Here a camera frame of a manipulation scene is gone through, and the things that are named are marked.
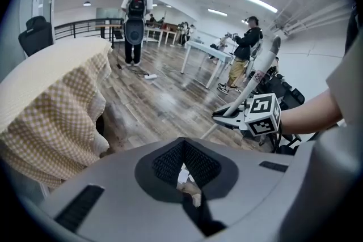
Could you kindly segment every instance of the black jacket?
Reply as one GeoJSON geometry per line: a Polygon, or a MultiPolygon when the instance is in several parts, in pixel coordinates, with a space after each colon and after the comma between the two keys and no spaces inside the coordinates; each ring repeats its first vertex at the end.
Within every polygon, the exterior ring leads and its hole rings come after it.
{"type": "Polygon", "coordinates": [[[242,60],[249,60],[251,54],[251,48],[263,38],[261,28],[254,27],[249,29],[244,37],[237,36],[235,38],[238,47],[236,48],[234,55],[242,60]]]}

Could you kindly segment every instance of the power strip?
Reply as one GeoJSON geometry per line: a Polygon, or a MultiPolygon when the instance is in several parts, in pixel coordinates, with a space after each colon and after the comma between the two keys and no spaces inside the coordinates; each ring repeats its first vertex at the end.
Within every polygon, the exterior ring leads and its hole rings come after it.
{"type": "Polygon", "coordinates": [[[143,76],[146,80],[149,80],[149,79],[156,79],[158,76],[155,75],[155,74],[152,74],[152,75],[145,75],[143,76]]]}

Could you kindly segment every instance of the red sticker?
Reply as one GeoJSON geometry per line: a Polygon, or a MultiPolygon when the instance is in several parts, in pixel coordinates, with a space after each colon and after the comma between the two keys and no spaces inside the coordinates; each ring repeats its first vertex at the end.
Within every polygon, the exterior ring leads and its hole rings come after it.
{"type": "Polygon", "coordinates": [[[263,77],[265,76],[265,73],[258,70],[255,74],[254,74],[254,80],[258,83],[261,82],[261,80],[263,79],[263,77]]]}

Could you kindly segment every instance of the forearm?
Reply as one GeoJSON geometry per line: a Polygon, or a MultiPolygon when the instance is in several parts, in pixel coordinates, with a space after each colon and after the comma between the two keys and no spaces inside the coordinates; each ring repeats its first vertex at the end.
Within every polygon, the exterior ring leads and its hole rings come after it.
{"type": "Polygon", "coordinates": [[[339,107],[330,91],[324,91],[307,103],[281,112],[284,134],[314,133],[342,119],[339,107]]]}

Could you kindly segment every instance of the fluorescent light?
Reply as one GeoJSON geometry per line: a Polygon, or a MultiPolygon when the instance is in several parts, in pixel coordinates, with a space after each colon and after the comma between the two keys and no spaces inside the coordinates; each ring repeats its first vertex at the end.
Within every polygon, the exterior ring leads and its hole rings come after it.
{"type": "Polygon", "coordinates": [[[251,1],[251,2],[253,2],[255,4],[258,4],[260,6],[263,6],[266,9],[271,10],[273,13],[277,12],[276,8],[272,7],[271,5],[268,5],[267,3],[262,2],[261,0],[248,0],[248,1],[251,1]]]}
{"type": "Polygon", "coordinates": [[[223,15],[223,16],[227,16],[227,13],[224,12],[220,12],[218,10],[213,10],[213,9],[208,9],[209,12],[215,13],[215,14],[219,14],[219,15],[223,15]]]}

